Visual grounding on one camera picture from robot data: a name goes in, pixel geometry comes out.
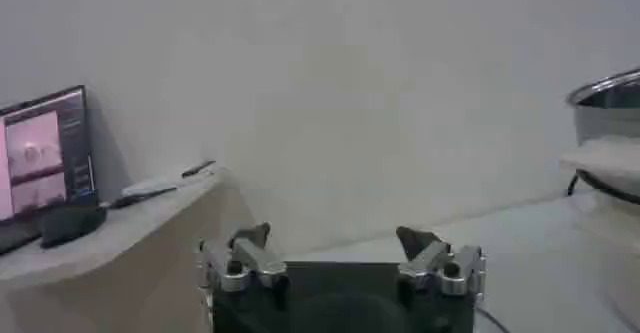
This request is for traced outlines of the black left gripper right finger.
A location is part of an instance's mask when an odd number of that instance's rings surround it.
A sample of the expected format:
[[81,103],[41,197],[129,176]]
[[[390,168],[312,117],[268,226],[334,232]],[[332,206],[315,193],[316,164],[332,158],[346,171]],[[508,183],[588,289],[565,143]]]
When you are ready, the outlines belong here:
[[454,250],[435,233],[406,226],[397,227],[396,236],[407,258],[397,266],[398,279],[412,290],[434,285],[444,296],[484,296],[487,257],[480,246]]

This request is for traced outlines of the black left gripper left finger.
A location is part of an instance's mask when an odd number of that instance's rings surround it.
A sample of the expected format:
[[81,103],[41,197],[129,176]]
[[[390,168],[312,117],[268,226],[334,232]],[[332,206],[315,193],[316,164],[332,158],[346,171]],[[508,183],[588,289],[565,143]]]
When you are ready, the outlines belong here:
[[238,229],[230,239],[200,241],[198,253],[206,286],[214,291],[246,291],[257,280],[281,291],[289,283],[287,264],[267,247],[271,225],[264,222]]

